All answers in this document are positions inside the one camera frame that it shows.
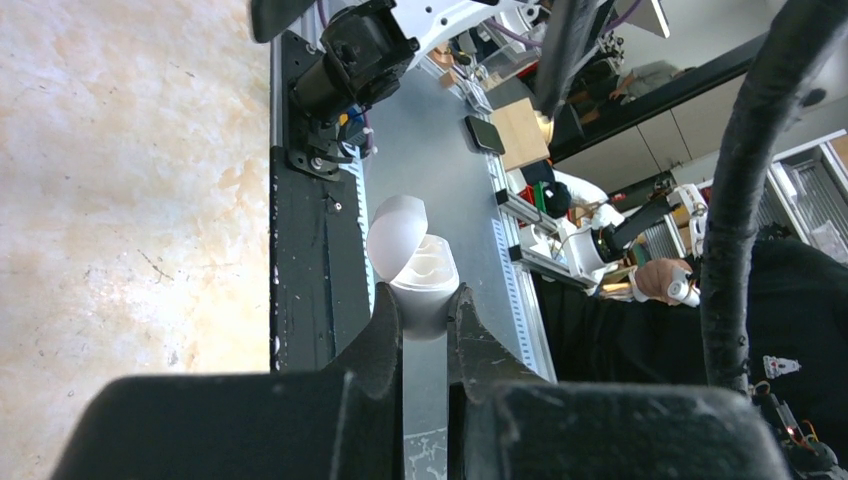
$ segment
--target smartphone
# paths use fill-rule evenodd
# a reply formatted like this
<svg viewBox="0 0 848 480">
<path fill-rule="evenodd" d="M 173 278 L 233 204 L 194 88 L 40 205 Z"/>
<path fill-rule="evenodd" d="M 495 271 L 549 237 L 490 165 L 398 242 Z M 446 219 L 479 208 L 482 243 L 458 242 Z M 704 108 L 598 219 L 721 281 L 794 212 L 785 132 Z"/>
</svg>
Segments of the smartphone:
<svg viewBox="0 0 848 480">
<path fill-rule="evenodd" d="M 471 134 L 471 140 L 474 142 L 474 145 L 480 150 L 495 152 L 499 155 L 506 153 L 503 141 L 501 141 L 501 135 L 498 133 L 498 129 L 491 123 L 468 115 L 465 117 L 465 126 L 468 127 L 468 132 Z"/>
</svg>

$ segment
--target marble floor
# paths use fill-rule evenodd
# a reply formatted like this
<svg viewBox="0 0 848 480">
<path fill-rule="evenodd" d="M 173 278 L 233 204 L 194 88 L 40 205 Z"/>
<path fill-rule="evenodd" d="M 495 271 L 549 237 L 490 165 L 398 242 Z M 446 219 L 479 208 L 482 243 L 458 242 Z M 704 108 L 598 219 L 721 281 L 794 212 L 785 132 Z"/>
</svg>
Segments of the marble floor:
<svg viewBox="0 0 848 480">
<path fill-rule="evenodd" d="M 0 6 L 0 478 L 129 374 L 267 365 L 268 47 L 243 0 Z"/>
</svg>

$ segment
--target cardboard box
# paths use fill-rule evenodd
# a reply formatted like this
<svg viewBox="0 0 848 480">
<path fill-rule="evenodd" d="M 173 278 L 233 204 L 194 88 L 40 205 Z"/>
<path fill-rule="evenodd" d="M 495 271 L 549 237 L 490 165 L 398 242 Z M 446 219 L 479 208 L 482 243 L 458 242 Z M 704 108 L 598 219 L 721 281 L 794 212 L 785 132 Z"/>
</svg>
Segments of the cardboard box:
<svg viewBox="0 0 848 480">
<path fill-rule="evenodd" d="M 677 207 L 673 212 L 671 212 L 672 218 L 674 218 L 674 223 L 678 227 L 688 227 L 689 219 L 691 218 L 689 212 L 686 211 L 686 207 L 683 205 Z"/>
<path fill-rule="evenodd" d="M 689 227 L 681 227 L 678 231 L 680 232 L 680 238 L 683 239 L 683 248 L 686 249 L 686 253 L 692 253 L 692 234 L 689 231 Z"/>
<path fill-rule="evenodd" d="M 830 141 L 833 149 L 836 150 L 836 155 L 842 161 L 842 165 L 848 168 L 848 135 L 843 135 L 839 138 L 834 138 Z"/>
<path fill-rule="evenodd" d="M 583 207 L 574 207 L 571 209 L 571 215 L 574 220 L 579 220 L 589 214 L 589 210 Z"/>
<path fill-rule="evenodd" d="M 630 272 L 636 270 L 636 267 L 626 267 L 622 265 L 623 262 L 619 263 L 619 268 L 609 273 L 604 274 L 604 278 L 601 280 L 601 285 L 610 285 L 615 283 L 620 283 L 627 280 Z"/>
<path fill-rule="evenodd" d="M 448 70 L 447 72 L 445 72 L 444 75 L 439 77 L 439 84 L 442 86 L 442 88 L 450 88 L 456 85 L 457 83 L 459 83 L 459 75 L 457 75 L 456 72 L 453 71 L 453 69 Z"/>
<path fill-rule="evenodd" d="M 492 113 L 506 153 L 501 156 L 507 172 L 548 158 L 548 145 L 539 129 L 529 98 L 510 103 Z"/>
</svg>

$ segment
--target black cable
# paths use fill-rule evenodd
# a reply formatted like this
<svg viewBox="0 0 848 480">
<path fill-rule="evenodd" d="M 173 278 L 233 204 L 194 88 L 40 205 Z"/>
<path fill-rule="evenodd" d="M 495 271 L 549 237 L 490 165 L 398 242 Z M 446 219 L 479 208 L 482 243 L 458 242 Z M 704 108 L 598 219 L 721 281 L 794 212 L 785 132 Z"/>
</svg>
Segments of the black cable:
<svg viewBox="0 0 848 480">
<path fill-rule="evenodd" d="M 542 57 L 536 75 L 536 100 L 539 111 L 555 118 L 560 101 L 571 86 L 574 66 L 586 51 L 586 42 L 597 0 L 554 2 L 548 30 L 542 41 Z"/>
<path fill-rule="evenodd" d="M 724 132 L 701 274 L 701 332 L 710 385 L 747 394 L 745 329 L 756 210 L 775 140 L 845 38 L 848 2 L 789 0 L 775 17 Z"/>
</svg>

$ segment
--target black metal beam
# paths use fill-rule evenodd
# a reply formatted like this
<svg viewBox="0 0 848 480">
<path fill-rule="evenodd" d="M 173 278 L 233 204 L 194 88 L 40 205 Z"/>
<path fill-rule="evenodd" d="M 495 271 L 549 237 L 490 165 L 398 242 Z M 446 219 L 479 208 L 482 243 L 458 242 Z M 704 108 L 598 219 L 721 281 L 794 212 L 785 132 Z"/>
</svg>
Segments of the black metal beam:
<svg viewBox="0 0 848 480">
<path fill-rule="evenodd" d="M 285 32 L 272 48 L 270 349 L 272 371 L 318 370 L 368 323 L 368 288 L 353 175 L 339 181 L 294 168 L 308 151 L 288 86 L 320 55 Z"/>
<path fill-rule="evenodd" d="M 505 382 L 465 428 L 469 480 L 789 478 L 766 423 L 719 389 Z"/>
<path fill-rule="evenodd" d="M 566 285 L 571 285 L 577 288 L 586 288 L 590 286 L 588 283 L 583 284 L 579 280 L 571 277 L 568 274 L 568 267 L 557 262 L 556 260 L 540 255 L 533 250 L 524 248 L 521 245 L 513 245 L 509 247 L 509 259 L 512 262 L 521 262 L 531 272 L 536 272 L 554 280 L 558 280 Z"/>
<path fill-rule="evenodd" d="M 303 15 L 315 0 L 250 0 L 253 39 L 268 43 Z"/>
</svg>

